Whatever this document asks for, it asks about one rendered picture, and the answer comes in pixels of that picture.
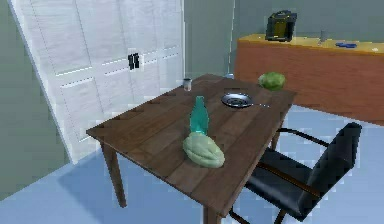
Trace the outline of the pale green ribbed melon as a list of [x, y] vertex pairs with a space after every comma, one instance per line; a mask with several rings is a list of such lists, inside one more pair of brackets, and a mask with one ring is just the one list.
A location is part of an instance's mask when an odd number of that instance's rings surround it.
[[191, 132], [183, 141], [183, 150], [194, 163], [206, 168], [220, 168], [225, 156], [219, 146], [207, 135]]

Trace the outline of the teal glass bottle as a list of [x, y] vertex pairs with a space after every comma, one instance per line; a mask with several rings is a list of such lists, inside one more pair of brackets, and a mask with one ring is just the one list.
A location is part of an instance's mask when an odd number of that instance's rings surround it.
[[206, 135], [208, 132], [208, 126], [209, 115], [207, 108], [205, 107], [204, 97], [197, 96], [190, 114], [190, 131]]

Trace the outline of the dark brown wooden table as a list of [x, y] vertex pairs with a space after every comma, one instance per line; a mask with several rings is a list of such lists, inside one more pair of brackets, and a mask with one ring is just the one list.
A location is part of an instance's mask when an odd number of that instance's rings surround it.
[[[243, 93], [253, 105], [222, 103], [227, 93]], [[209, 111], [209, 136], [225, 154], [221, 168], [202, 168], [182, 149], [189, 114], [202, 95]], [[292, 91], [268, 91], [255, 83], [206, 74], [187, 92], [177, 87], [87, 131], [98, 140], [118, 203], [126, 206], [118, 165], [122, 155], [203, 206], [204, 224], [221, 224], [294, 101]]]

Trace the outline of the dark metal plate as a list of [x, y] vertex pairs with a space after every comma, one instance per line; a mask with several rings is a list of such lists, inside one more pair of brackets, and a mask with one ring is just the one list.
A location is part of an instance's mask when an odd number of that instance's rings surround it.
[[227, 93], [222, 98], [223, 104], [233, 108], [246, 108], [253, 105], [249, 95], [243, 93]]

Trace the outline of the round green lettuce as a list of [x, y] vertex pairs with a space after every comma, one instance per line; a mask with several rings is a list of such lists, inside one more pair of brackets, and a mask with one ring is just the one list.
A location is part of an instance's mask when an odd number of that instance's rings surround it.
[[262, 74], [258, 79], [258, 83], [261, 87], [271, 91], [282, 89], [285, 81], [285, 76], [277, 72], [268, 72]]

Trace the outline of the white double door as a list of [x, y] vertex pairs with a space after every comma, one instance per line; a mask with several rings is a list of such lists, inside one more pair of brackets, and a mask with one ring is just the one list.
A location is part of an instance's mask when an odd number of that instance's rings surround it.
[[182, 83], [184, 0], [7, 1], [72, 163], [99, 147], [87, 129]]

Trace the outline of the black and yellow appliance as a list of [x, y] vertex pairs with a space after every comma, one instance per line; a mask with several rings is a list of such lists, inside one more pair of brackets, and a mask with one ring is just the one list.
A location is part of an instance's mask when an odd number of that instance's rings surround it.
[[267, 41], [290, 42], [293, 37], [297, 14], [281, 10], [268, 17], [265, 39]]

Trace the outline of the brown counter with yellow top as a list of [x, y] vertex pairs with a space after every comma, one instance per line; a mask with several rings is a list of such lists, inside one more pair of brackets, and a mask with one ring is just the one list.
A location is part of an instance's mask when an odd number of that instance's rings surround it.
[[286, 77], [285, 88], [297, 93], [296, 105], [384, 126], [384, 43], [341, 48], [332, 39], [239, 38], [235, 77], [256, 82], [266, 72]]

